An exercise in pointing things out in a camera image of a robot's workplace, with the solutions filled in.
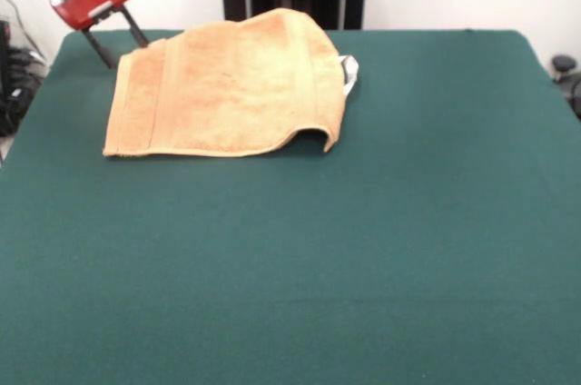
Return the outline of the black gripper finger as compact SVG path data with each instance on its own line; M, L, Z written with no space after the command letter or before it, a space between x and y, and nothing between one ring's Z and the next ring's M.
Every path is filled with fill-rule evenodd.
M89 29L83 29L82 34L84 35L87 42L99 55L104 64L109 68L113 69L116 67L116 60L111 56L109 50L104 47L93 35Z
M134 19L133 19L131 13L129 12L129 10L125 6L122 6L120 8L120 13L123 15L123 17L127 21L128 25L130 27L130 32L131 32L131 34L132 34L133 39L135 40L135 42L141 48L146 47L149 44L149 40L145 36L145 34L141 30L141 28L138 26L138 24L134 21Z

